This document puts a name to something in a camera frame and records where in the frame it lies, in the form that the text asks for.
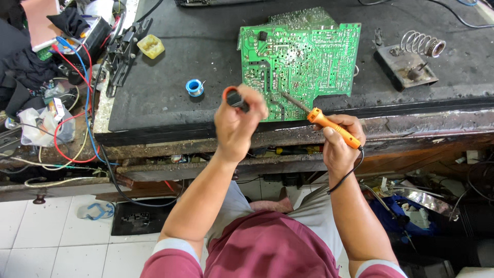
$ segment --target metal coil spring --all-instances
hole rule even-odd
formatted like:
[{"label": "metal coil spring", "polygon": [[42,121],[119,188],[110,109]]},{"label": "metal coil spring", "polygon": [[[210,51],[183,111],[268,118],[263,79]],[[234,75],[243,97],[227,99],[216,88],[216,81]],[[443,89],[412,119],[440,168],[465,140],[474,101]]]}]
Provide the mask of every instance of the metal coil spring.
[{"label": "metal coil spring", "polygon": [[402,38],[400,49],[437,58],[446,47],[446,42],[415,30],[408,31]]}]

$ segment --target hand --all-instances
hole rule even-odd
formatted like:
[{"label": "hand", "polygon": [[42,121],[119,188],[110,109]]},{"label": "hand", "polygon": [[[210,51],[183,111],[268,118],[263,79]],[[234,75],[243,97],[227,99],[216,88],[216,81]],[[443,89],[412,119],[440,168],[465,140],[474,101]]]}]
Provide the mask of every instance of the hand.
[{"label": "hand", "polygon": [[[348,115],[327,116],[332,122],[341,125],[351,135],[357,138],[362,146],[366,142],[366,136],[362,130],[362,125],[357,117]],[[314,126],[314,130],[320,130],[319,125]],[[353,169],[353,164],[360,154],[360,151],[349,147],[343,137],[330,127],[323,129],[324,137],[324,164],[328,168],[330,177],[340,180]]]},{"label": "hand", "polygon": [[262,95],[252,88],[241,84],[237,91],[249,104],[249,112],[233,108],[226,103],[221,105],[214,115],[216,135],[218,136],[217,153],[225,162],[239,163],[250,148],[250,137],[259,121],[268,116],[268,108]]}]

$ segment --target blue wire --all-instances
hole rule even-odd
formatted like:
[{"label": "blue wire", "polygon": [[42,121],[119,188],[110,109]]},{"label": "blue wire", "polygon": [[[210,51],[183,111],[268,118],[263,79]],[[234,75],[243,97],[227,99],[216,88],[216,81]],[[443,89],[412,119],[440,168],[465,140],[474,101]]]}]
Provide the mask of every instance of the blue wire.
[{"label": "blue wire", "polygon": [[[82,69],[84,70],[84,75],[86,77],[86,80],[89,82],[89,77],[87,76],[87,71],[86,71],[86,67],[84,66],[84,63],[82,61],[82,58],[81,56],[79,55],[79,53],[77,53],[77,51],[70,45],[70,43],[68,41],[66,41],[64,38],[62,37],[59,37],[57,36],[57,41],[63,45],[63,46],[66,46],[68,48],[70,48],[70,50],[72,50],[77,58],[79,58],[79,61],[81,62],[81,65],[82,65]],[[93,136],[92,136],[92,133],[91,133],[91,126],[89,125],[89,119],[87,117],[87,106],[89,105],[89,85],[87,86],[87,95],[86,95],[86,104],[84,106],[84,115],[86,117],[86,125],[87,125],[87,132],[89,133],[89,139],[91,139],[91,144],[93,146],[93,149],[94,149],[94,153],[96,154],[96,157],[101,160],[101,162],[105,162],[101,157],[99,157],[98,155],[98,149],[96,148],[96,144],[94,143],[94,139],[93,139]]]},{"label": "blue wire", "polygon": [[473,7],[477,4],[477,0],[473,0],[473,2],[468,2],[466,0],[456,0],[456,1],[462,3],[463,5],[469,6],[469,7]]}]

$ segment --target white floor tile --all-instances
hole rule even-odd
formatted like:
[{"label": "white floor tile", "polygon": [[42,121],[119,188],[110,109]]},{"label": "white floor tile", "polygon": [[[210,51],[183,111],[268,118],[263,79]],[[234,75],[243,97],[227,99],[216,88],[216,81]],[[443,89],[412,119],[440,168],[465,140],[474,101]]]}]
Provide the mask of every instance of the white floor tile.
[{"label": "white floor tile", "polygon": [[101,277],[107,244],[59,247],[51,278]]},{"label": "white floor tile", "polygon": [[108,244],[103,278],[139,277],[155,244],[155,242]]},{"label": "white floor tile", "polygon": [[0,250],[0,277],[3,277],[3,271],[7,265],[8,256],[10,255],[10,249]]},{"label": "white floor tile", "polygon": [[261,180],[261,195],[264,201],[280,200],[280,191],[283,188],[283,182],[270,183]]},{"label": "white floor tile", "polygon": [[3,278],[50,278],[57,249],[12,249]]},{"label": "white floor tile", "polygon": [[28,201],[0,202],[0,249],[11,249]]},{"label": "white floor tile", "polygon": [[240,191],[244,196],[249,197],[252,201],[261,200],[261,186],[259,180],[246,184],[239,184]]},{"label": "white floor tile", "polygon": [[305,196],[310,194],[311,189],[305,188],[298,190],[296,186],[287,186],[288,199],[293,206],[293,209],[297,209]]},{"label": "white floor tile", "polygon": [[341,255],[336,261],[336,266],[339,266],[339,275],[341,278],[350,278],[350,272],[348,270],[348,255],[345,248],[341,251]]},{"label": "white floor tile", "polygon": [[153,241],[156,243],[160,233],[138,234],[138,235],[111,235],[110,243],[144,242]]},{"label": "white floor tile", "polygon": [[60,240],[60,246],[107,244],[113,217],[107,219],[80,219],[77,210],[96,202],[94,195],[74,196]]},{"label": "white floor tile", "polygon": [[72,197],[47,198],[46,203],[28,202],[14,248],[58,246]]},{"label": "white floor tile", "polygon": [[207,238],[205,237],[204,238],[204,245],[203,245],[203,253],[201,255],[201,261],[200,261],[201,269],[203,270],[203,272],[206,269],[206,259],[209,256],[209,253],[208,253],[207,248],[206,248],[206,242],[207,242]]}]

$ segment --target forearm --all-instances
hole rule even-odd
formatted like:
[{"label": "forearm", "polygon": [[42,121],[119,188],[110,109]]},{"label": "forearm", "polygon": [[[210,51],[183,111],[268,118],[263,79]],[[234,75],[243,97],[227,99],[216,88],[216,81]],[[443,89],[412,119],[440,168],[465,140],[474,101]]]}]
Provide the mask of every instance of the forearm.
[{"label": "forearm", "polygon": [[174,237],[200,242],[202,246],[203,238],[221,208],[236,166],[222,161],[216,152],[171,210],[159,240]]},{"label": "forearm", "polygon": [[[330,186],[341,179],[338,175],[331,176]],[[353,174],[331,193],[331,205],[336,227],[350,260],[350,273],[355,274],[361,264],[359,261],[380,259],[398,264],[386,231],[364,199]]]}]

